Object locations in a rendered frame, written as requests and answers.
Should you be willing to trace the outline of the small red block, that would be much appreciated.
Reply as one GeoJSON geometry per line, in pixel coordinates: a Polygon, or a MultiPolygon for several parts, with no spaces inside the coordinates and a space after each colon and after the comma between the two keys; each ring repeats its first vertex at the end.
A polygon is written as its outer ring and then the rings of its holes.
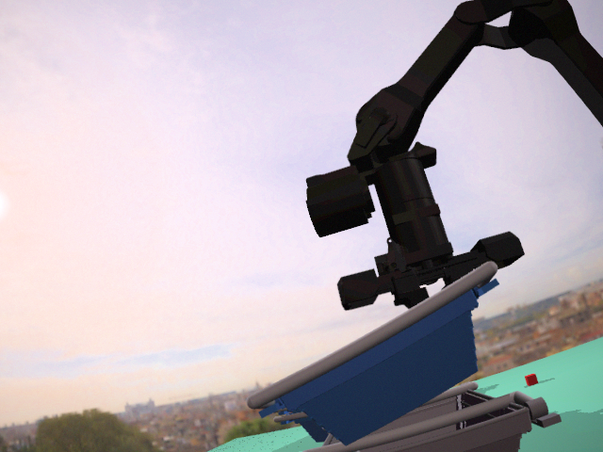
{"type": "Polygon", "coordinates": [[[535,375],[535,374],[526,375],[526,376],[525,376],[525,381],[527,382],[527,385],[528,385],[528,386],[531,386],[531,385],[533,385],[533,384],[535,384],[535,383],[539,383],[539,382],[537,381],[537,378],[536,378],[536,375],[535,375]]]}

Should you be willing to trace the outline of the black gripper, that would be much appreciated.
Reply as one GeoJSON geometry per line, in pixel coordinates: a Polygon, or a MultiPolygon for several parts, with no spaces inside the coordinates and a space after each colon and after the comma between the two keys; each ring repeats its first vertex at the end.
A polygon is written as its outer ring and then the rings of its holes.
{"type": "Polygon", "coordinates": [[[507,232],[482,238],[470,252],[453,256],[440,213],[434,199],[403,202],[386,212],[399,271],[377,277],[371,268],[341,277],[337,287],[344,311],[374,304],[386,293],[395,296],[395,306],[410,309],[429,297],[421,283],[442,278],[444,289],[487,262],[496,262],[501,269],[525,254],[519,238],[507,232]]]}

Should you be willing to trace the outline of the blue plastic tray with grey wire bars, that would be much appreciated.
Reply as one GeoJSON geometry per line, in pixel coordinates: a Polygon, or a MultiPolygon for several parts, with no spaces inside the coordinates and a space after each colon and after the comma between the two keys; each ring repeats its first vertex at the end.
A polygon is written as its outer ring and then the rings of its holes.
{"type": "MultiPolygon", "coordinates": [[[[279,411],[276,411],[276,412],[278,412],[279,415],[284,415],[284,414],[289,413],[289,411],[287,410],[287,408],[280,409],[279,411]]],[[[295,411],[293,411],[293,414],[294,413],[298,413],[298,412],[301,412],[301,410],[300,409],[296,409],[295,411]]]]}

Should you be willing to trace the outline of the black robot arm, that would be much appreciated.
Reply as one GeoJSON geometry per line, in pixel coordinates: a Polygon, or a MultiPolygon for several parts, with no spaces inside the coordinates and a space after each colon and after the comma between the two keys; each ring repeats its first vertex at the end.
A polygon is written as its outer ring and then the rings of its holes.
{"type": "Polygon", "coordinates": [[[319,237],[368,223],[375,212],[370,185],[383,216],[403,202],[435,200],[424,169],[436,165],[436,149],[419,141],[409,149],[432,100],[482,45],[520,47],[549,62],[603,126],[603,57],[580,34],[568,0],[464,1],[407,73],[358,110],[350,166],[306,178],[319,237]],[[488,24],[510,11],[508,26],[488,24]]]}

